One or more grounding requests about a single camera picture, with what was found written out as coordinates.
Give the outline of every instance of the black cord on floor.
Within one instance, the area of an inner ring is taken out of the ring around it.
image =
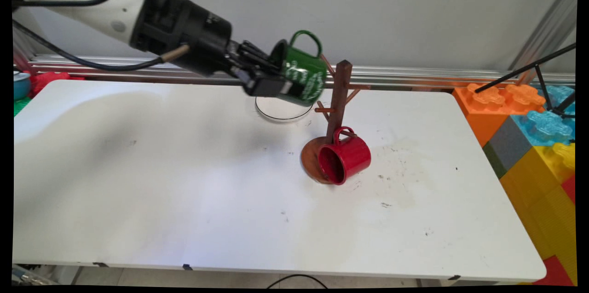
[[[307,277],[307,278],[311,278],[312,280],[318,282],[323,288],[327,288],[327,286],[325,286],[324,283],[322,283],[320,280],[318,280],[317,278],[315,278],[313,276],[308,276],[308,275],[290,275],[290,276],[286,276],[284,278],[281,278],[280,280],[277,280],[277,281],[273,282],[272,285],[270,285],[270,286],[268,286],[266,288],[267,289],[268,288],[272,288],[274,285],[280,283],[281,281],[287,280],[287,279],[292,278],[292,277]]]

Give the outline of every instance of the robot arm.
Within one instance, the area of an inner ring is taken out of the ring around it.
[[[239,44],[231,40],[229,21],[190,0],[96,1],[13,0],[12,5],[13,11],[19,6],[46,6],[133,48],[167,54],[171,63],[188,71],[204,76],[223,71],[240,79],[250,96],[296,97],[301,92],[280,74],[280,60],[273,60],[248,41]],[[13,25],[25,29],[15,21]]]

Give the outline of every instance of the wooden mug tree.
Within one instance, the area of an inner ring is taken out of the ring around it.
[[[317,101],[319,108],[315,108],[316,113],[323,113],[325,119],[328,121],[328,131],[326,136],[314,138],[307,142],[301,151],[301,162],[305,171],[311,178],[321,182],[323,184],[329,184],[330,182],[326,179],[319,167],[318,163],[318,150],[324,144],[333,144],[333,132],[341,127],[343,121],[343,113],[346,108],[346,104],[360,92],[360,90],[369,90],[369,85],[351,85],[350,79],[352,76],[352,63],[347,60],[343,60],[337,63],[335,71],[333,71],[330,63],[326,60],[325,56],[321,55],[328,65],[329,73],[333,77],[333,92],[332,102],[330,108],[325,108],[321,101]],[[347,131],[342,131],[341,134],[350,138],[355,138],[356,135]]]

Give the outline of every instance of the red object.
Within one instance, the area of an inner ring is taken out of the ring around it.
[[[82,77],[72,77],[67,72],[48,72],[38,75],[31,75],[31,92],[29,98],[34,98],[51,81],[60,79],[84,80]]]
[[[546,277],[534,282],[534,285],[574,286],[556,255],[544,260],[544,265],[546,266]]]
[[[341,185],[348,177],[366,169],[370,165],[370,149],[359,137],[339,140],[343,130],[352,129],[341,126],[333,132],[333,144],[324,144],[319,148],[318,162],[321,171],[332,184]]]
[[[566,195],[570,197],[573,204],[575,203],[575,176],[570,177],[566,182],[562,183],[562,189],[566,192]]]

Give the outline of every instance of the green lego block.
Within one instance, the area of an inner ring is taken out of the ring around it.
[[[493,149],[491,143],[487,142],[482,148],[482,151],[485,153],[486,158],[489,160],[489,163],[491,164],[491,167],[493,168],[495,175],[497,175],[497,178],[503,177],[507,170],[505,170],[505,167],[503,167],[503,164],[501,164],[501,161],[495,153],[495,150]]]

